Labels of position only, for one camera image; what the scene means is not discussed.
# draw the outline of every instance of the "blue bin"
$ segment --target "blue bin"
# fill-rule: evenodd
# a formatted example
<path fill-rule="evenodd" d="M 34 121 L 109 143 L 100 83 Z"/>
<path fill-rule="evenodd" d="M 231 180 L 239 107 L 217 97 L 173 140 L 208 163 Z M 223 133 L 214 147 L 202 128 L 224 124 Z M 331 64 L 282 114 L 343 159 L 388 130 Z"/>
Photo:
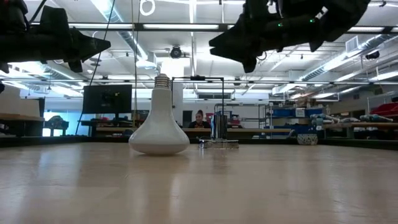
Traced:
<path fill-rule="evenodd" d="M 276 109 L 276 110 L 274 110 L 273 116 L 275 116 L 275 117 L 289 117 L 289 116 L 295 116 L 295 114 L 293 115 L 293 110 Z"/>

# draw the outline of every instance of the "fluorescent light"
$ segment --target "fluorescent light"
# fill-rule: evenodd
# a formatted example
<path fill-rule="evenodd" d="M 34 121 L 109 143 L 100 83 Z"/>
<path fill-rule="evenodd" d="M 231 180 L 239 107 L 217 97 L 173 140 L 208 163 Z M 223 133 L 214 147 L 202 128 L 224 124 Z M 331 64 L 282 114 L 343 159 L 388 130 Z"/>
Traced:
<path fill-rule="evenodd" d="M 314 82 L 301 82 L 301 81 L 297 81 L 295 82 L 298 84 L 298 86 L 307 86 L 307 84 L 311 85 L 314 84 Z M 327 85 L 329 84 L 329 82 L 315 82 L 316 85 Z"/>
<path fill-rule="evenodd" d="M 39 22 L 33 22 L 32 25 L 39 25 Z M 106 29 L 107 23 L 69 23 L 69 28 L 76 27 L 77 29 Z M 109 24 L 108 29 L 133 29 L 132 24 Z"/>
<path fill-rule="evenodd" d="M 144 24 L 145 29 L 218 29 L 213 24 Z"/>
<path fill-rule="evenodd" d="M 381 32 L 384 27 L 352 27 L 348 32 Z"/>
<path fill-rule="evenodd" d="M 234 90 L 227 89 L 224 93 L 232 93 Z M 222 93 L 220 89 L 198 89 L 198 93 Z"/>
<path fill-rule="evenodd" d="M 207 4 L 219 4 L 219 1 L 197 1 L 197 5 L 207 5 Z M 223 4 L 234 4 L 234 5 L 243 5 L 244 1 L 223 1 Z"/>
<path fill-rule="evenodd" d="M 296 94 L 296 95 L 292 96 L 291 99 L 294 100 L 294 99 L 297 99 L 297 98 L 300 98 L 300 97 L 302 97 L 301 94 Z"/>
<path fill-rule="evenodd" d="M 357 87 L 352 87 L 352 88 L 349 88 L 349 89 L 347 89 L 347 90 L 343 90 L 343 91 L 341 91 L 340 93 L 341 93 L 341 94 L 349 93 L 349 92 L 354 91 L 354 90 L 357 90 L 357 89 L 359 89 L 359 86 L 357 86 Z"/>
<path fill-rule="evenodd" d="M 81 94 L 75 90 L 71 90 L 68 88 L 60 87 L 60 86 L 53 86 L 53 87 L 51 87 L 51 89 L 56 93 L 67 95 L 67 96 L 83 96 L 83 94 Z"/>
<path fill-rule="evenodd" d="M 336 79 L 335 82 L 341 82 L 341 81 L 350 79 L 350 78 L 352 78 L 354 76 L 355 76 L 355 74 L 351 73 L 351 74 L 348 74 L 348 75 L 345 75 L 343 77 L 340 77 L 340 78 Z"/>
<path fill-rule="evenodd" d="M 326 97 L 329 97 L 329 96 L 333 96 L 334 94 L 335 93 L 321 93 L 321 94 L 318 94 L 318 95 L 314 96 L 314 98 L 321 99 L 321 98 L 326 98 Z"/>
<path fill-rule="evenodd" d="M 5 85 L 9 85 L 9 86 L 13 86 L 16 88 L 20 88 L 21 90 L 28 90 L 29 88 L 27 88 L 25 85 L 22 85 L 18 82 L 3 82 L 3 84 Z"/>
<path fill-rule="evenodd" d="M 385 79 L 388 79 L 388 78 L 395 77 L 397 75 L 398 75 L 398 72 L 389 72 L 389 73 L 385 73 L 385 74 L 373 77 L 369 81 L 371 81 L 371 82 L 381 81 L 381 80 L 385 80 Z"/>
<path fill-rule="evenodd" d="M 368 85 L 368 82 L 339 82 L 340 85 Z"/>
<path fill-rule="evenodd" d="M 41 64 L 41 62 L 15 62 L 10 64 L 30 73 L 42 74 L 45 71 L 45 65 Z"/>

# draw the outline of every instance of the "light bulb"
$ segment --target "light bulb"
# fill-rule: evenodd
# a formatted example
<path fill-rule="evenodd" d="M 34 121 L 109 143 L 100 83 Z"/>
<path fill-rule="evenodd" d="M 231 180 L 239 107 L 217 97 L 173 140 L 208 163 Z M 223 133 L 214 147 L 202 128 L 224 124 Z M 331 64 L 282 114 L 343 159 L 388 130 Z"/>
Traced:
<path fill-rule="evenodd" d="M 174 120 L 167 75 L 160 74 L 155 78 L 148 117 L 131 135 L 129 144 L 135 151 L 152 155 L 176 154 L 190 144 L 188 136 Z"/>

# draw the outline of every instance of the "ventilation duct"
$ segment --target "ventilation duct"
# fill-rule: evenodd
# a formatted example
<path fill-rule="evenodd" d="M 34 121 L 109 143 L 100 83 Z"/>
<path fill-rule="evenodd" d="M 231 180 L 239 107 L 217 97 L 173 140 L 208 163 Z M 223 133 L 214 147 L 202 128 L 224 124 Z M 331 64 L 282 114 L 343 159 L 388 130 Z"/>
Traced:
<path fill-rule="evenodd" d="M 108 20 L 112 12 L 112 17 L 110 19 L 111 23 L 124 22 L 123 18 L 120 16 L 116 6 L 113 7 L 109 0 L 91 0 L 94 6 L 99 10 L 102 16 Z M 157 68 L 156 56 L 153 52 L 145 51 L 134 38 L 131 31 L 118 31 L 120 37 L 128 44 L 130 49 L 135 52 L 137 49 L 137 60 L 145 60 L 150 63 L 137 63 L 137 66 L 148 68 Z"/>
<path fill-rule="evenodd" d="M 351 52 L 344 51 L 343 53 L 338 53 L 326 62 L 323 62 L 321 65 L 317 65 L 316 67 L 312 67 L 306 70 L 297 81 L 309 81 L 312 78 L 323 75 L 326 72 L 329 72 L 330 70 L 345 64 L 352 58 L 370 53 L 372 49 L 395 37 L 396 35 L 393 34 L 380 34 L 372 37 L 369 40 L 360 44 L 356 50 Z M 272 94 L 284 93 L 294 88 L 294 86 L 294 84 L 285 84 L 282 86 L 274 87 L 272 89 Z"/>

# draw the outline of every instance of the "person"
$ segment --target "person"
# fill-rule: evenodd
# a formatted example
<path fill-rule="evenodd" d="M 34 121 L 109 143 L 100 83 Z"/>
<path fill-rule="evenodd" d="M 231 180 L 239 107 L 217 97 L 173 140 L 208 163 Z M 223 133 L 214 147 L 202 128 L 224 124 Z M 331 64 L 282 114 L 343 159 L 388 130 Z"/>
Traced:
<path fill-rule="evenodd" d="M 203 120 L 203 111 L 198 110 L 195 115 L 196 121 L 191 122 L 188 128 L 211 128 L 210 124 L 207 121 Z"/>

